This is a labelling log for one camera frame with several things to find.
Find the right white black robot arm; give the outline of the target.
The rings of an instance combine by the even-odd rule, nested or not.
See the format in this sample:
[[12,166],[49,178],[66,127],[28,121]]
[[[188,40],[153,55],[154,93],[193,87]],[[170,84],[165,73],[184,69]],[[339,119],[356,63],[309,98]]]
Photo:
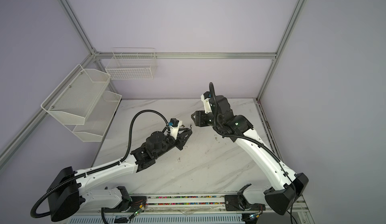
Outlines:
[[271,187],[264,199],[277,214],[288,212],[309,183],[304,173],[288,167],[260,138],[253,124],[243,115],[235,115],[226,97],[205,92],[201,96],[204,110],[191,115],[195,126],[211,126],[223,138],[241,147],[268,178]]

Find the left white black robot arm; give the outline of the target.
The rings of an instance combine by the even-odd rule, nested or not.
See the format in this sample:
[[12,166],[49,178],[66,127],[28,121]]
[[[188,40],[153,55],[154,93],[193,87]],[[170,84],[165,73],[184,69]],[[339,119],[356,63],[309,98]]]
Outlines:
[[192,133],[191,128],[175,127],[168,134],[155,131],[139,148],[120,159],[77,171],[72,167],[62,169],[46,193],[32,206],[30,216],[34,219],[50,217],[52,222],[60,222],[82,209],[128,210],[133,202],[125,187],[104,190],[97,187],[151,167],[174,148],[182,150]]

